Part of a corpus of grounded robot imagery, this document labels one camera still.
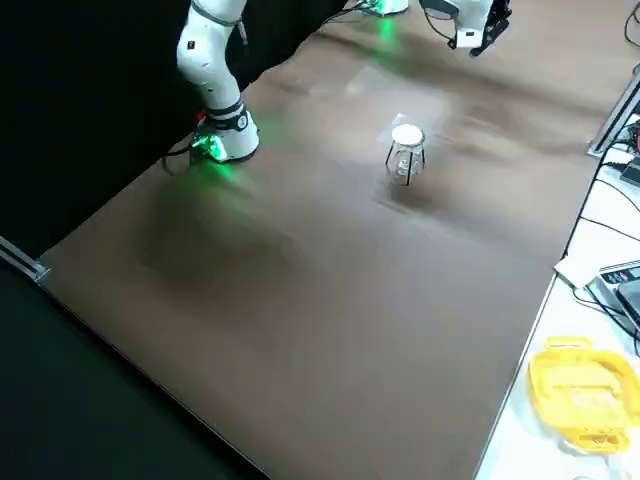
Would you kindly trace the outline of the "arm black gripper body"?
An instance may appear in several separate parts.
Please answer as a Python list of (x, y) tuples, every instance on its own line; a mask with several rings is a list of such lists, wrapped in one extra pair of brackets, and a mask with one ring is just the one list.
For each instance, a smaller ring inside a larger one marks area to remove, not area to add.
[(512, 9), (509, 0), (493, 0), (487, 17), (487, 33), (501, 35), (509, 27)]

